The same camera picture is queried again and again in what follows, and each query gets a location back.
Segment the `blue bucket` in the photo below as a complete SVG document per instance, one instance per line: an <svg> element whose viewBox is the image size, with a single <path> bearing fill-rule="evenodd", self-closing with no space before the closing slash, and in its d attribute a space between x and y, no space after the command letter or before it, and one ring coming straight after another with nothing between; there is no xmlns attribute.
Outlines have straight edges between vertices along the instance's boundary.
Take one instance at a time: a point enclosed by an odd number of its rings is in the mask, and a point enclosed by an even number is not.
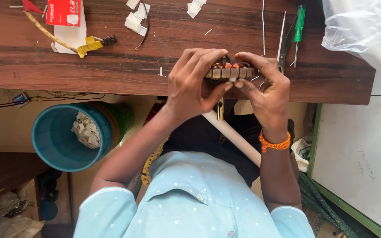
<svg viewBox="0 0 381 238"><path fill-rule="evenodd" d="M97 126L101 140L98 149L89 149L71 131L79 111L89 116ZM45 109L35 119L32 143L36 153L49 166L65 172L77 172L89 168L108 153L112 134L110 122L93 106L61 104Z"/></svg>

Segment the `white board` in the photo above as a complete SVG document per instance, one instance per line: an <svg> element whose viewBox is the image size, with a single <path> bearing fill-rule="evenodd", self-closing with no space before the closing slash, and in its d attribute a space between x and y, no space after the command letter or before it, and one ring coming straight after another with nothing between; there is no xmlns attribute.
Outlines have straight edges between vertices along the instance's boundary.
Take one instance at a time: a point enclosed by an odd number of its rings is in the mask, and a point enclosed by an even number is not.
<svg viewBox="0 0 381 238"><path fill-rule="evenodd" d="M381 96L323 104L312 178L381 226Z"/></svg>

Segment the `pvc pipe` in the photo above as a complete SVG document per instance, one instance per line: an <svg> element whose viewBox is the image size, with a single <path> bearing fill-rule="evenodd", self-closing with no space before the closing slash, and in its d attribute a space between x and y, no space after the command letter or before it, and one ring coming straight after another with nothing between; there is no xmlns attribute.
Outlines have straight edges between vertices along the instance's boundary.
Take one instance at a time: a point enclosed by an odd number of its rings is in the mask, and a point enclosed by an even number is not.
<svg viewBox="0 0 381 238"><path fill-rule="evenodd" d="M217 121L217 113L211 110L203 116L215 128L217 128L231 143L240 149L255 165L261 166L261 154L251 146L239 133L235 131L226 121Z"/></svg>

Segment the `red box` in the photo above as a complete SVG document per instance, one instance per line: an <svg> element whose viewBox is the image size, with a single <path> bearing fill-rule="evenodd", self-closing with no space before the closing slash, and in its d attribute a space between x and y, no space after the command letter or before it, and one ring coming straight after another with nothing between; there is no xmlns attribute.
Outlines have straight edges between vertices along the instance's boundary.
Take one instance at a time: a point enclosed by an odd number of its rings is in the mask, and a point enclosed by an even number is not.
<svg viewBox="0 0 381 238"><path fill-rule="evenodd" d="M80 27L81 0L48 0L47 24Z"/></svg>

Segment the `light blue shirt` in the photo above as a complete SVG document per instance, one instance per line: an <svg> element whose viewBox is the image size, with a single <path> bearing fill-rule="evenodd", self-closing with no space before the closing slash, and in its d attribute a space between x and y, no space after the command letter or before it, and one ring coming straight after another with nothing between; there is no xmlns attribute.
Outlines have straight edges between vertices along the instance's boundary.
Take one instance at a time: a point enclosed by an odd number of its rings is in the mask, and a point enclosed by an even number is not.
<svg viewBox="0 0 381 238"><path fill-rule="evenodd" d="M313 238L305 214L271 213L236 168L201 152L169 152L154 160L152 182L136 206L124 188L102 188L80 206L74 238Z"/></svg>

